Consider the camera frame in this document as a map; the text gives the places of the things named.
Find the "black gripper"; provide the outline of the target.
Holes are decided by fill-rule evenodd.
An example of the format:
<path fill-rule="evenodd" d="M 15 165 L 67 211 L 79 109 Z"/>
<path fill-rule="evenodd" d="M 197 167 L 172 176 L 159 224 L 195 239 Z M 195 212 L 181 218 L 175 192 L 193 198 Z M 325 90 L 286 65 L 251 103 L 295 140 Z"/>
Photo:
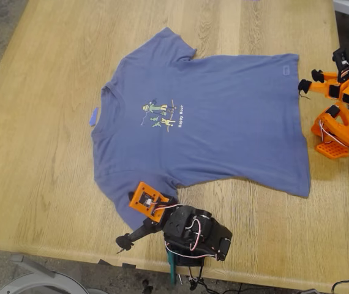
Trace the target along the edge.
<path fill-rule="evenodd" d="M 128 193 L 129 201 L 134 201 L 135 192 Z M 178 199 L 176 197 L 169 197 L 169 201 L 158 201 L 157 204 L 153 204 L 152 213 L 143 221 L 143 225 L 132 233 L 126 233 L 125 235 L 116 238 L 116 244 L 122 251 L 129 251 L 134 242 L 147 236 L 149 232 L 159 232 L 163 229 L 166 222 L 169 220 L 172 213 L 178 208 Z"/>

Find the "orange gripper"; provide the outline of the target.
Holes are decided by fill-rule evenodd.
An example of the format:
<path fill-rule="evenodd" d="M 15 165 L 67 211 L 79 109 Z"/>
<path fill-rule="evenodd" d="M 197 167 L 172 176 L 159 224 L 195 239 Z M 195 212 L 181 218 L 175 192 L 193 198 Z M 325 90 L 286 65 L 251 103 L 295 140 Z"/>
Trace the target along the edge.
<path fill-rule="evenodd" d="M 307 94 L 309 91 L 323 94 L 326 98 L 341 100 L 343 91 L 349 87 L 349 73 L 346 73 L 340 81 L 336 72 L 323 72 L 322 70 L 312 70 L 311 75 L 314 81 L 302 79 L 298 84 L 298 91 Z"/>

